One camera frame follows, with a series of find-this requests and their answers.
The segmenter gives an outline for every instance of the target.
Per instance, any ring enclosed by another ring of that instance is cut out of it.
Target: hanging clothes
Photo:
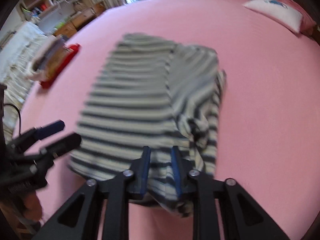
[[[111,179],[149,146],[148,192],[164,208],[189,215],[192,205],[177,199],[170,151],[178,146],[196,169],[214,175],[224,83],[212,49],[125,35],[85,103],[77,128],[83,141],[70,168]]]

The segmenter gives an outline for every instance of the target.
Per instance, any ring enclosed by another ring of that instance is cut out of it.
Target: pink bed sheet
[[[216,178],[235,178],[291,240],[300,239],[320,210],[320,48],[243,2],[144,0],[108,10],[69,41],[82,50],[53,87],[33,87],[22,129],[61,119],[66,129],[55,138],[75,130],[92,83],[125,33],[208,46],[228,75]],[[49,186],[38,192],[46,217],[83,183],[67,160],[55,162]],[[136,205],[129,213],[130,240],[192,239],[191,218]]]

